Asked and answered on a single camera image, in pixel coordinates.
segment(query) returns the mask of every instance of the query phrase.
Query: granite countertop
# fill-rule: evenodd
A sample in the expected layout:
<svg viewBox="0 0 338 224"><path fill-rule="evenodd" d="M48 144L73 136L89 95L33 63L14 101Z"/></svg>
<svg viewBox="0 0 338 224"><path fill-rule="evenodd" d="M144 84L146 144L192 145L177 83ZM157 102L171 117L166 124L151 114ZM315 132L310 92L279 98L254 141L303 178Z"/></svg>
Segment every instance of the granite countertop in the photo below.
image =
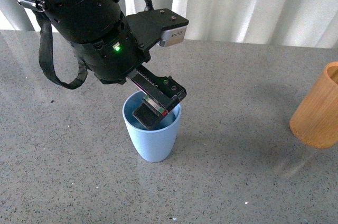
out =
<svg viewBox="0 0 338 224"><path fill-rule="evenodd" d="M143 160L121 109L137 88L49 82L39 34L0 31L0 223L336 223L338 144L288 122L337 50L186 40L146 65L188 96L170 156ZM54 35L55 69L77 74Z"/></svg>

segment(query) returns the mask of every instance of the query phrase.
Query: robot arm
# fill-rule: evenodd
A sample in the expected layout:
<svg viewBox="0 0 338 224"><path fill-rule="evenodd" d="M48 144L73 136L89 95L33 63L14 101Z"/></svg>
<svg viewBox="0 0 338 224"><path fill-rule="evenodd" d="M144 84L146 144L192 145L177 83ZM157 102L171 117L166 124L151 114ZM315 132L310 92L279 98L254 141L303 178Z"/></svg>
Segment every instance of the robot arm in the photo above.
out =
<svg viewBox="0 0 338 224"><path fill-rule="evenodd" d="M146 96L133 115L148 129L156 126L183 98L185 89L169 77L157 77L142 63L151 59L156 43L169 46L183 41L188 20L169 9L146 10L125 17L119 0L17 0L34 11L41 27L39 63L48 79L69 89L80 87L87 70L103 84L129 78ZM72 45L79 73L71 83L55 75L51 24Z"/></svg>

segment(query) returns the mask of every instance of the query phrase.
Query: light blue plastic cup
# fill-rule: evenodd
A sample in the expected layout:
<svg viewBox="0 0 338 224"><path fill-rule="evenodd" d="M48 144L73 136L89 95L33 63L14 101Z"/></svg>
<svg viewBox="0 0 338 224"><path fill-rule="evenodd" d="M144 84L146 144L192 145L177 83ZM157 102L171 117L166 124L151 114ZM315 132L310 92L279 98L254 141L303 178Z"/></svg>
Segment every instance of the light blue plastic cup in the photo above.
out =
<svg viewBox="0 0 338 224"><path fill-rule="evenodd" d="M135 117L133 111L142 103L142 91L132 94L122 109L130 138L140 156L149 162L160 162L173 149L180 126L181 105L178 104L155 128L146 129Z"/></svg>

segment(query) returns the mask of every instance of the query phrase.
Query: bamboo cup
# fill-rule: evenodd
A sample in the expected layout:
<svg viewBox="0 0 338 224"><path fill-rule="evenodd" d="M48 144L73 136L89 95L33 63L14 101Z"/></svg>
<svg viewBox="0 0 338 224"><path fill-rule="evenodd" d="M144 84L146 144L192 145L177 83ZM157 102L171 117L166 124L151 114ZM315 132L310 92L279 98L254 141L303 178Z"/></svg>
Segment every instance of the bamboo cup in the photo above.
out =
<svg viewBox="0 0 338 224"><path fill-rule="evenodd" d="M290 120L302 142L328 148L338 141L338 61L326 65Z"/></svg>

